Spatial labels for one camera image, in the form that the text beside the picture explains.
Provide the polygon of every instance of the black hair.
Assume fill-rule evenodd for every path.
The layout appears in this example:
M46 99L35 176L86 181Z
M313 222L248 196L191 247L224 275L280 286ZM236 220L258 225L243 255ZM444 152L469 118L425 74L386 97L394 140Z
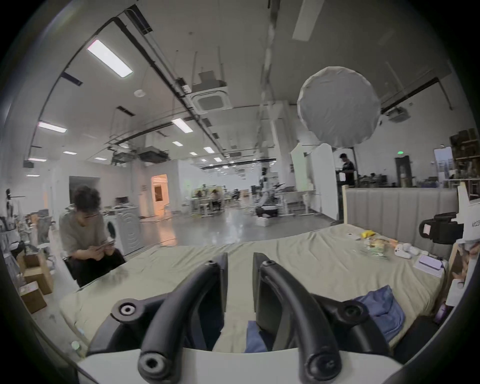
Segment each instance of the black hair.
M73 203L78 211L93 213L100 208L100 194L95 188L81 185L73 193Z

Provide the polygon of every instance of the mattress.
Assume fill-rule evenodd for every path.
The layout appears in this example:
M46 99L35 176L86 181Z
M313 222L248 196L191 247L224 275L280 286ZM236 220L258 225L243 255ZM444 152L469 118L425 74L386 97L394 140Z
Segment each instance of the mattress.
M145 299L172 291L203 261L228 253L228 295L225 326L214 350L242 353L247 323L255 320L252 296L252 260L262 252L280 263L305 288L338 301L390 285L405 313L405 323L390 345L395 345L419 315L428 314L443 278L413 267L388 250L387 260L365 251L362 241L347 236L361 228L341 224L275 240L205 247L154 246L126 264L66 296L60 311L67 324L88 345L95 332L121 299Z

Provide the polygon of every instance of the white wall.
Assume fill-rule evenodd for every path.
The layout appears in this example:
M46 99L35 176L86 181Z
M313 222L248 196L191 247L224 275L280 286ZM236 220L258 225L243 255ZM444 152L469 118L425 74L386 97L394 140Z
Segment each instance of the white wall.
M131 169L97 164L89 161L76 161L62 157L56 162L49 162L44 168L41 177L28 178L11 186L13 195L25 195L22 199L23 213L30 213L43 209L44 192L47 192L48 209L55 220L70 204L69 177L84 176L98 177L98 191L102 199L102 206L113 205L116 197L128 196L135 201L131 188Z
M180 193L179 165L178 160L165 161L164 163L152 164L145 167L146 177L150 180L152 176L167 175L168 198L171 211L180 211L182 198ZM153 201L152 190L148 188L148 198Z
M381 116L382 125L372 137L355 146L359 174L381 173L388 176L388 183L396 182L395 157L403 151L410 156L412 176L417 180L437 176L431 164L435 160L433 150L441 144L449 146L449 137L458 131L476 126L456 74L441 82L453 110L448 108L440 85L434 84L400 104L408 110L408 120L392 123Z

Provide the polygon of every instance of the doorway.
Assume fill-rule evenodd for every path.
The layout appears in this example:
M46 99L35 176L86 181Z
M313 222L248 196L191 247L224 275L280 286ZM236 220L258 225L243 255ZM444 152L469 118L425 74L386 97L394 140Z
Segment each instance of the doorway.
M152 177L153 207L156 216L165 215L165 206L169 204L167 175Z

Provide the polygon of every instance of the man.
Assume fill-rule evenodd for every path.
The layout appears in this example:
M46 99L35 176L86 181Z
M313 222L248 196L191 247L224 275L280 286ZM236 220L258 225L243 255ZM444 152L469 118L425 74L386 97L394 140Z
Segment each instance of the man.
M354 177L354 172L355 172L355 166L353 163L348 159L347 154L342 153L340 155L340 158L343 161L343 168L340 172L345 173L345 182L344 184L346 185L355 185L355 177Z
M125 263L120 251L107 243L99 209L98 191L80 186L74 192L73 204L60 215L61 242L80 287Z

